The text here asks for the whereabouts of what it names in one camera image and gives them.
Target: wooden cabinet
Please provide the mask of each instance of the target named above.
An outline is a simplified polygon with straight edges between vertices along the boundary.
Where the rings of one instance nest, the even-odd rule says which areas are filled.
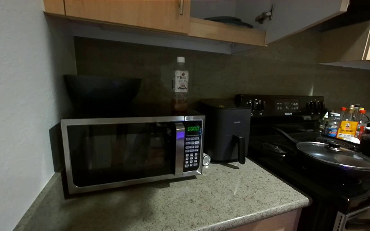
[[[296,231],[299,217],[301,209],[296,209],[266,220],[238,226],[229,231]]]
[[[45,0],[45,13],[182,34],[191,39],[266,47],[346,12],[348,4],[349,0]],[[253,29],[204,20],[204,12],[218,17],[221,8],[227,16],[240,16]],[[270,17],[258,23],[256,18],[263,14]]]
[[[370,70],[370,21],[324,32],[319,61]]]

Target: stovetop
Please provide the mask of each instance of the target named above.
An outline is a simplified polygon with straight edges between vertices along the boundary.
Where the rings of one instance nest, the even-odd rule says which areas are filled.
[[[329,140],[317,132],[299,132],[290,136],[302,141]],[[355,144],[340,144],[357,152],[358,147]],[[362,177],[348,177],[338,176],[337,172],[317,172],[308,168],[296,154],[293,145],[280,135],[252,136],[248,158],[311,199],[329,202],[343,213],[370,206],[370,174]]]

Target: microwave window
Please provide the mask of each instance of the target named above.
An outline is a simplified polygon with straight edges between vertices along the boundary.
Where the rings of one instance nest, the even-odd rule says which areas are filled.
[[[68,139],[78,186],[173,174],[172,124],[69,126]]]

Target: black stove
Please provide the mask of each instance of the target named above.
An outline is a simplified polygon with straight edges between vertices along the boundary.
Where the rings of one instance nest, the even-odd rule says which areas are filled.
[[[338,213],[352,215],[370,207],[370,174],[355,177],[315,170],[272,130],[279,127],[298,141],[334,140],[358,152],[355,144],[319,132],[326,112],[322,98],[239,95],[235,100],[252,107],[248,158],[311,199],[311,206],[302,211],[298,230],[337,230]]]

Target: kitchen counter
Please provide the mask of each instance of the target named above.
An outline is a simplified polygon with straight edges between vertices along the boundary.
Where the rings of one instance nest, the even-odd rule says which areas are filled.
[[[188,180],[66,201],[57,174],[15,230],[224,230],[308,204],[305,195],[249,159],[211,165]]]

